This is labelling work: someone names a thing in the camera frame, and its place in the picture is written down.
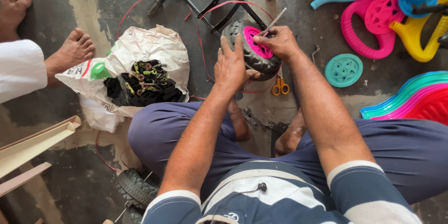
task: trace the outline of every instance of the bare foot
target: bare foot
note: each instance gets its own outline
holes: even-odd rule
[[[237,142],[247,141],[252,137],[252,132],[250,132],[249,126],[246,120],[241,114],[241,110],[235,100],[231,100],[228,105],[228,112],[230,118],[232,119],[233,128],[235,129],[235,134],[237,136]]]
[[[47,66],[47,87],[56,88],[62,83],[55,78],[55,74],[62,73],[93,57],[95,46],[89,35],[84,34],[80,28],[75,28],[65,40],[62,47],[49,56],[45,61]]]
[[[31,3],[31,0],[0,0],[0,43],[20,39],[17,27]]]
[[[276,158],[295,151],[305,132],[305,120],[303,119],[302,108],[299,108],[286,132],[277,139],[274,145]]]

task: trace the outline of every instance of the logo on shirt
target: logo on shirt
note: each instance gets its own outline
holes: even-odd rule
[[[234,221],[238,221],[240,219],[236,213],[229,213],[228,215],[224,215],[224,217],[227,217]]]

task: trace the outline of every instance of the white plastic sack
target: white plastic sack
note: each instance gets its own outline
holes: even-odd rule
[[[87,99],[83,95],[78,96],[82,113],[90,127],[114,133],[116,126],[125,121],[123,116],[108,112],[98,102]]]
[[[158,60],[176,82],[176,88],[186,95],[188,101],[188,77],[190,64],[187,49],[178,33],[157,25],[144,30],[130,27],[111,48],[106,58],[93,58],[66,72],[56,74],[56,78],[75,92],[97,101],[107,111],[133,117],[142,107],[117,107],[107,97],[103,80],[129,72],[138,60]]]

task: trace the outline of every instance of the orange scissors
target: orange scissors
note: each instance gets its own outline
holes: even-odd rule
[[[284,83],[283,72],[282,72],[281,68],[279,70],[279,73],[277,74],[277,85],[275,85],[272,88],[272,93],[275,96],[280,95],[280,93],[282,93],[282,94],[288,94],[289,93],[289,86]]]

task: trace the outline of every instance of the black rubber tire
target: black rubber tire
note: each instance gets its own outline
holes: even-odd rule
[[[230,47],[232,48],[232,50],[234,49],[233,44],[235,43],[236,35],[238,33],[244,35],[243,30],[247,26],[252,26],[257,29],[260,29],[260,27],[256,23],[249,20],[236,21],[224,28],[222,35],[227,37],[227,39],[230,42]],[[266,81],[277,74],[281,64],[281,61],[277,56],[274,55],[270,59],[260,57],[256,52],[254,52],[250,48],[249,44],[244,38],[243,38],[243,49],[244,49],[244,62],[246,64],[246,68],[257,70],[260,72],[261,75],[260,78],[256,78],[254,79],[254,81]]]
[[[130,206],[126,209],[121,219],[121,224],[142,224],[144,211]]]
[[[116,187],[123,198],[143,210],[146,209],[159,192],[157,187],[143,181],[134,168],[120,173]]]

